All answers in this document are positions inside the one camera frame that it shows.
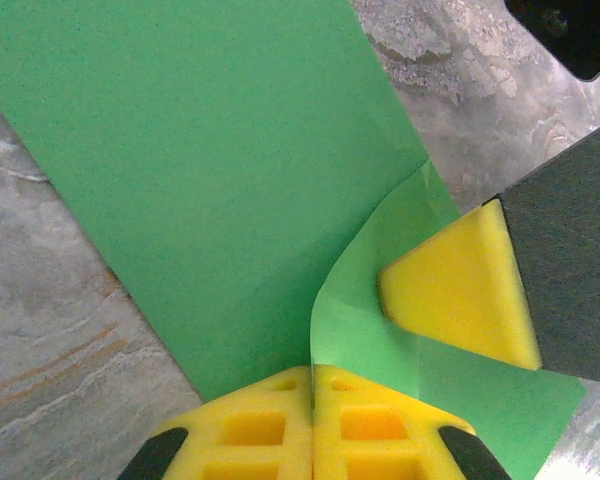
green paper sheet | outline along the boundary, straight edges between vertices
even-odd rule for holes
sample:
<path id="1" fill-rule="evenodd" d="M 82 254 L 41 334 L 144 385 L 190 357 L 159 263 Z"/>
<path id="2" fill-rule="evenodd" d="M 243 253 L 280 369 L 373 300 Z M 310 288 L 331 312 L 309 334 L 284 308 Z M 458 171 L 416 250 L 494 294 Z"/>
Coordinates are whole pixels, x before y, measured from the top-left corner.
<path id="1" fill-rule="evenodd" d="M 0 0 L 0 110 L 206 400 L 428 158 L 347 0 Z"/>
<path id="2" fill-rule="evenodd" d="M 531 372 L 410 334 L 386 320 L 378 272 L 458 218 L 430 163 L 378 206 L 334 265 L 313 308 L 311 355 L 469 421 L 514 480 L 532 480 L 585 393 L 573 377 Z"/>

